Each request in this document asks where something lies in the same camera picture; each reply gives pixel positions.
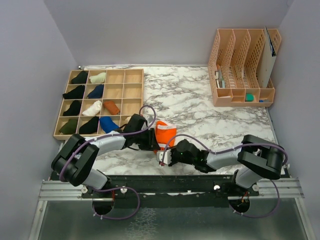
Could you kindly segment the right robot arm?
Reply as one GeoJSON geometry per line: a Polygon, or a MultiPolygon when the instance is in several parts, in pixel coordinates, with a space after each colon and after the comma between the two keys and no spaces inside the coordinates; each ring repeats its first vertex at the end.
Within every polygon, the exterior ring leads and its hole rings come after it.
{"type": "Polygon", "coordinates": [[[174,146],[164,144],[156,157],[161,166],[183,163],[205,174],[241,164],[243,168],[237,169],[231,180],[220,186],[223,193],[236,196],[242,195],[261,179],[278,180],[282,167],[288,161],[288,154],[282,146],[251,134],[245,135],[240,145],[221,151],[208,147],[200,150],[184,139],[174,146]]]}

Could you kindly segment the rust brown underwear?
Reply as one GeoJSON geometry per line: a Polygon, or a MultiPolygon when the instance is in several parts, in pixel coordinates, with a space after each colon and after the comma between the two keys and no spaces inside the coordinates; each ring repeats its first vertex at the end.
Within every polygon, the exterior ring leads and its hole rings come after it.
{"type": "Polygon", "coordinates": [[[106,109],[111,115],[120,114],[121,110],[112,100],[107,100],[103,102],[103,107],[106,109]]]}

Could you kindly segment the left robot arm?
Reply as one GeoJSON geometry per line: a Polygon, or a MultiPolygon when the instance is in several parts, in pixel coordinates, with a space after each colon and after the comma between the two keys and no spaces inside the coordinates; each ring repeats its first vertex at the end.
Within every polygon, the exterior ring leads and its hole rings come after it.
{"type": "Polygon", "coordinates": [[[156,140],[156,130],[148,126],[148,121],[141,115],[134,114],[123,129],[117,127],[105,135],[83,137],[73,134],[51,163],[51,169],[74,187],[84,185],[93,188],[97,196],[106,197],[111,190],[108,177],[93,169],[96,158],[100,155],[128,149],[137,145],[142,151],[160,149],[156,140]]]}

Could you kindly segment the bright orange underwear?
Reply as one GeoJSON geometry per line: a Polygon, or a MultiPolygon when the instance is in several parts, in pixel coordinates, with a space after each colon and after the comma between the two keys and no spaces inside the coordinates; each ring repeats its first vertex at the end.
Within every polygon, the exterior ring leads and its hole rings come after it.
{"type": "Polygon", "coordinates": [[[169,140],[176,136],[177,134],[177,126],[175,124],[171,124],[167,121],[158,120],[155,125],[155,138],[160,147],[160,150],[164,150],[166,144],[168,144],[168,148],[171,148],[175,144],[175,139],[169,140]]]}

